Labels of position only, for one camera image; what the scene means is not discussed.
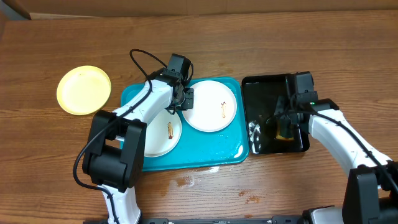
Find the yellow plate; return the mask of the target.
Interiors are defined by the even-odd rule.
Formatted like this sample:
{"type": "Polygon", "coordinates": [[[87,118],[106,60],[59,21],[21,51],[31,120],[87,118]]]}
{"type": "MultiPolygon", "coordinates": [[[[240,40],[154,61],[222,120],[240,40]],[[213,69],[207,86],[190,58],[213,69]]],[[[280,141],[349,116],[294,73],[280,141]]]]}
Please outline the yellow plate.
{"type": "Polygon", "coordinates": [[[102,69],[84,65],[67,72],[57,87],[57,101],[67,113],[86,115],[101,109],[111,94],[111,81],[102,69]]]}

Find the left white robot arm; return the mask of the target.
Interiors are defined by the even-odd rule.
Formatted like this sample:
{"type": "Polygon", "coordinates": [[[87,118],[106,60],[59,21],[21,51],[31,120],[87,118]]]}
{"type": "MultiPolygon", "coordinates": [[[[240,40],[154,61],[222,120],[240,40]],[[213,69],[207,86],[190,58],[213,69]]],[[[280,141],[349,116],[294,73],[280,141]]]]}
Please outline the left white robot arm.
{"type": "Polygon", "coordinates": [[[176,113],[193,108],[193,88],[181,74],[162,72],[148,78],[143,89],[127,104],[93,117],[86,146],[76,158],[92,184],[75,182],[103,193],[108,223],[139,223],[134,186],[144,165],[147,126],[162,111],[176,113]]]}

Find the white plate front with stain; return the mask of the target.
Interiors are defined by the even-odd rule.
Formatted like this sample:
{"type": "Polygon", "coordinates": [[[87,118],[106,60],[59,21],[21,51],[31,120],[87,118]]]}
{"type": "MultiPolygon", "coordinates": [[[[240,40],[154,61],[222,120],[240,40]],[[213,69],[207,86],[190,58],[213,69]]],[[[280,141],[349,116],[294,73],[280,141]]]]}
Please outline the white plate front with stain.
{"type": "Polygon", "coordinates": [[[179,142],[182,122],[177,113],[161,111],[148,125],[146,131],[145,157],[159,157],[170,152],[179,142]]]}

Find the yellow green sponge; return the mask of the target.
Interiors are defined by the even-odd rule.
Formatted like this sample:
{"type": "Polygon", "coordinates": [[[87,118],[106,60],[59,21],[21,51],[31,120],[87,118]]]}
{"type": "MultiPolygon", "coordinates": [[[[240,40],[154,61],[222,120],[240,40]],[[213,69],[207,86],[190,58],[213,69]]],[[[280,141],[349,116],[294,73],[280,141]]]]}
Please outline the yellow green sponge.
{"type": "Polygon", "coordinates": [[[278,125],[275,138],[281,141],[293,141],[294,134],[290,125],[287,126],[278,125]]]}

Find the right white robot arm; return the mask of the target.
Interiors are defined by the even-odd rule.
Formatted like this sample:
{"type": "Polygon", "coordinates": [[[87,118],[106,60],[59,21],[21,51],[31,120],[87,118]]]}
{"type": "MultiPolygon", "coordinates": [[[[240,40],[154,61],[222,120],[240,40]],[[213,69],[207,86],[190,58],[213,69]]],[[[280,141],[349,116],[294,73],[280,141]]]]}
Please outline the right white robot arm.
{"type": "Polygon", "coordinates": [[[348,176],[341,207],[310,208],[299,223],[397,223],[397,162],[372,147],[333,101],[300,102],[293,96],[267,122],[283,138],[289,126],[311,135],[348,176]]]}

